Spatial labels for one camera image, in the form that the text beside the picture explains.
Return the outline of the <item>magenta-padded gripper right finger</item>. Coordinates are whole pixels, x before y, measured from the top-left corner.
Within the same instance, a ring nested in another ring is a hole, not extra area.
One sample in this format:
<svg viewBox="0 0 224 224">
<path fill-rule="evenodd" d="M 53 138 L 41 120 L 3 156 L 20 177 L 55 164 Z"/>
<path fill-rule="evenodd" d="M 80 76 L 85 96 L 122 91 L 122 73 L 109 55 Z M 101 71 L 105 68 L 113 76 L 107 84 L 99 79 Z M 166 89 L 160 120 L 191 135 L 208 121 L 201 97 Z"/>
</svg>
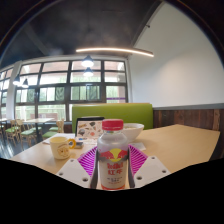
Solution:
<svg viewBox="0 0 224 224">
<path fill-rule="evenodd" d="M 131 188 L 140 188 L 170 174 L 156 156 L 147 156 L 138 148 L 129 146 L 128 181 Z"/>
</svg>

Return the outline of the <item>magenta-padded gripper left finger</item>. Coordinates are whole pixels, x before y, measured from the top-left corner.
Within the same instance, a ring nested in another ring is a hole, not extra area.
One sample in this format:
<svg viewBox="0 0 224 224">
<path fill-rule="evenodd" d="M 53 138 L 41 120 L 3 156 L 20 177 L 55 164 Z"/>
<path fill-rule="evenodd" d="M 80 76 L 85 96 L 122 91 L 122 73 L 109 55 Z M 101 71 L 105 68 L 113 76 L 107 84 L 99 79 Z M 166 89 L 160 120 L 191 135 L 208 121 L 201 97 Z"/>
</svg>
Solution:
<svg viewBox="0 0 224 224">
<path fill-rule="evenodd" d="M 98 182 L 97 148 L 88 150 L 78 159 L 69 159 L 57 176 L 81 187 L 95 189 Z"/>
</svg>

